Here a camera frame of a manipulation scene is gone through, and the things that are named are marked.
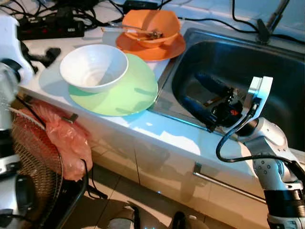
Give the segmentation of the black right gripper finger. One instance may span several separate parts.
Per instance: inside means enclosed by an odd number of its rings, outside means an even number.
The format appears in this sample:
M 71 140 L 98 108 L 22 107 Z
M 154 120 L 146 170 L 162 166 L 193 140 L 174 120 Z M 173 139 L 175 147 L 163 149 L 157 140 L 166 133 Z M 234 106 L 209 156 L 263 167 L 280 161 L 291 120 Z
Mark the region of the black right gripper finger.
M 206 109 L 198 101 L 186 96 L 179 99 L 182 107 L 187 110 L 196 120 L 205 125 L 207 130 L 215 130 L 217 127 L 216 116 L 212 114 L 212 111 Z
M 219 96 L 228 96 L 233 93 L 233 88 L 211 75 L 196 73 L 194 78 L 208 91 Z

